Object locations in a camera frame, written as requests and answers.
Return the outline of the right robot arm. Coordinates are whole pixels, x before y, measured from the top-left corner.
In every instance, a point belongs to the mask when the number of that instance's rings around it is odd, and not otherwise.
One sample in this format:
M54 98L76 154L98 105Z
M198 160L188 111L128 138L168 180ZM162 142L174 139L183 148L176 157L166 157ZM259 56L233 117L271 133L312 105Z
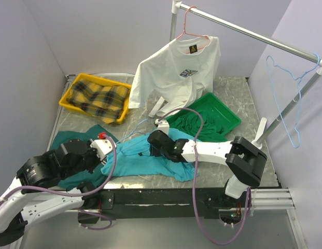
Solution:
M189 139L172 140L166 133L156 130L147 139L150 154L172 162L210 162L226 165L233 176L227 181L222 202L235 206L249 187L260 186L267 155L249 142L236 136L227 142L195 142Z

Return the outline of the light blue t shirt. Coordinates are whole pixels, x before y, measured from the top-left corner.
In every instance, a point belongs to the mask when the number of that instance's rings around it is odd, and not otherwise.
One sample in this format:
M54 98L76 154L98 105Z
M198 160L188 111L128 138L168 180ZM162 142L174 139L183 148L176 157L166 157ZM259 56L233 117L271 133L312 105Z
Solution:
M192 163L176 163L164 157L151 156L148 137L147 133L117 145L113 176L164 175L181 182L193 180Z

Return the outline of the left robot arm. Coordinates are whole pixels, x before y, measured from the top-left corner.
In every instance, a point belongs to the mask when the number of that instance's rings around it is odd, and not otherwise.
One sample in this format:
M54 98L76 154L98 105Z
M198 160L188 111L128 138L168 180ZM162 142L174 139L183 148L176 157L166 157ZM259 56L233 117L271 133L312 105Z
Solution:
M0 247L10 247L33 225L71 209L93 208L100 187L90 181L53 190L77 173L92 173L113 147L108 140L73 139L30 158L0 197Z

